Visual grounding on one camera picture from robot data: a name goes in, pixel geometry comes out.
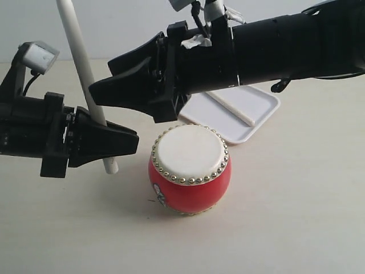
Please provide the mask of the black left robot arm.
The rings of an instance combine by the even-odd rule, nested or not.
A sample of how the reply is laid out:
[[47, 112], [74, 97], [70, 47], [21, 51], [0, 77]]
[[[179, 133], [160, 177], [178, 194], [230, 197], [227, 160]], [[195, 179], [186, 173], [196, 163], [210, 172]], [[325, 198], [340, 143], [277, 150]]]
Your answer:
[[94, 122], [86, 108], [65, 106], [62, 94], [24, 96], [25, 72], [17, 52], [1, 83], [2, 155], [40, 158], [41, 177], [65, 178], [68, 168], [136, 153], [136, 131]]

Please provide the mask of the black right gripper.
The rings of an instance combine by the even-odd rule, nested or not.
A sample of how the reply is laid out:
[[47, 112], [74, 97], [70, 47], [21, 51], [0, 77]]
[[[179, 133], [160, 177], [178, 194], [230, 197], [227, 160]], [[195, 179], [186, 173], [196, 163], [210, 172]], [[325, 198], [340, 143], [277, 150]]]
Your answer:
[[193, 94], [237, 86], [227, 20], [216, 19], [203, 29], [210, 46], [184, 46], [183, 42], [201, 34], [201, 29], [189, 29], [186, 21], [179, 21], [168, 26], [167, 35], [160, 31], [143, 45], [111, 59], [112, 76], [89, 87], [94, 102], [136, 110], [156, 123], [165, 123], [177, 120]]

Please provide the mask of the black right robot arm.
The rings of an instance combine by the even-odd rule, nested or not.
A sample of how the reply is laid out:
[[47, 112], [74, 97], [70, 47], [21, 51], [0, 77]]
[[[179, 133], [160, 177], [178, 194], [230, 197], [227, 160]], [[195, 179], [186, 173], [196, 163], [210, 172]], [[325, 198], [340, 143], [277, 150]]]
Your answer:
[[262, 82], [282, 92], [291, 81], [364, 74], [364, 2], [324, 1], [300, 13], [229, 26], [228, 8], [191, 29], [168, 26], [108, 62], [109, 78], [89, 87], [99, 106], [177, 119], [193, 94]]

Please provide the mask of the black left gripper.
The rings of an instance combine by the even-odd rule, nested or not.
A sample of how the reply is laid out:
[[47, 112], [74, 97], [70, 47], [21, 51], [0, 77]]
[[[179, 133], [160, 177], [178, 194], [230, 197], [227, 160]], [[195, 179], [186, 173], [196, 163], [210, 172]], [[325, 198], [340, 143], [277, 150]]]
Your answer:
[[83, 107], [76, 108], [68, 128], [68, 151], [63, 140], [66, 116], [73, 111], [64, 96], [47, 92], [42, 99], [23, 94], [26, 66], [16, 53], [1, 83], [1, 155], [40, 158], [40, 176], [63, 178], [67, 164], [77, 168], [99, 159], [133, 155], [139, 136], [136, 131], [91, 119]]

